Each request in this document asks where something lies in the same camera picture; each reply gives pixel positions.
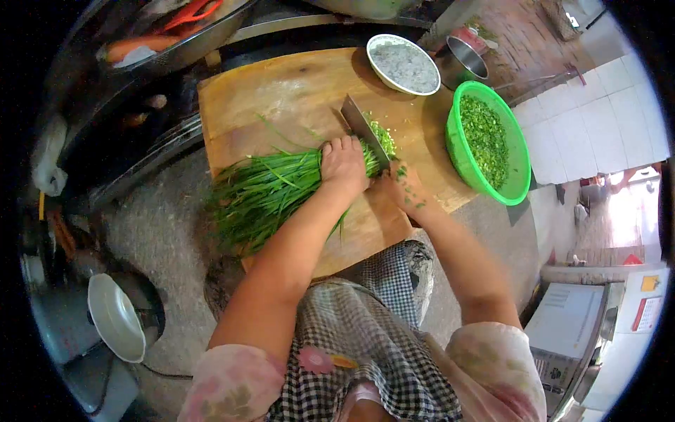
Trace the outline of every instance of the calendar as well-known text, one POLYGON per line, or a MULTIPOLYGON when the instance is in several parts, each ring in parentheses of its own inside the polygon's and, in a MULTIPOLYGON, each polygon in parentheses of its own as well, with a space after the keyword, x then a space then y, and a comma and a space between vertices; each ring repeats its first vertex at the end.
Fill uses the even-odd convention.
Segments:
POLYGON ((634 332, 649 331, 654 327, 661 312, 662 300, 663 296, 658 296, 655 298, 643 298, 640 301, 640 307, 637 310, 637 315, 635 315, 635 321, 632 325, 634 332))

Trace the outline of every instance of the sleeve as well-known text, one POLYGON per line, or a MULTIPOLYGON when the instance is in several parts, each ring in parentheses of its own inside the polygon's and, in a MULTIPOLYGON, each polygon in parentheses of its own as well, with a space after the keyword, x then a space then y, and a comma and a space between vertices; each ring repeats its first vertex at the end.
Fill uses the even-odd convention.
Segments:
POLYGON ((265 351, 225 344, 197 363, 179 422, 257 421, 281 396, 285 365, 265 351))
POLYGON ((496 322, 465 325, 452 334, 445 351, 520 420, 546 420, 543 387, 529 338, 521 329, 496 322))

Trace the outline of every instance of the green plastic bowl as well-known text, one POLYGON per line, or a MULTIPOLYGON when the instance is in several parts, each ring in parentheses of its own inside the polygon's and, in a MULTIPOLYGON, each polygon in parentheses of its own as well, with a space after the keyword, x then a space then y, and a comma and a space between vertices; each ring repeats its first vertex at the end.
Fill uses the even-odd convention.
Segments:
POLYGON ((532 174, 525 137, 511 109, 492 88, 474 81, 464 82, 457 88, 445 127, 445 143, 455 169, 477 192, 488 194, 504 205, 517 205, 525 199, 532 174), (485 179, 466 142, 460 119, 460 100, 464 95, 484 101, 497 113, 506 131, 509 171, 504 185, 498 191, 485 179))

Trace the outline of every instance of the stainless steel cup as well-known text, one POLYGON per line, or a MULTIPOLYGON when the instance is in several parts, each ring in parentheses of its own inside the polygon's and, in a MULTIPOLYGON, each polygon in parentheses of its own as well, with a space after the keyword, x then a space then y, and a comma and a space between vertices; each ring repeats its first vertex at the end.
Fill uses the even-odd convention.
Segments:
POLYGON ((445 45, 436 53, 435 62, 441 72, 441 82, 451 90, 456 90, 467 80, 485 82, 489 75, 481 56, 456 36, 445 38, 445 45))

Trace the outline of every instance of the carrot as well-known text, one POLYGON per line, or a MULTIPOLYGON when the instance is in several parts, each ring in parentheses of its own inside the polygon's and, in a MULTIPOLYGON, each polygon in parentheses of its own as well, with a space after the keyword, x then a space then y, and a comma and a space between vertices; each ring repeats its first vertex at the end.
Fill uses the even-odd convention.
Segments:
POLYGON ((122 61, 130 51, 142 46, 146 46, 153 51, 162 51, 165 48, 176 44, 181 39, 180 36, 146 35, 115 41, 108 46, 105 61, 108 63, 122 61))

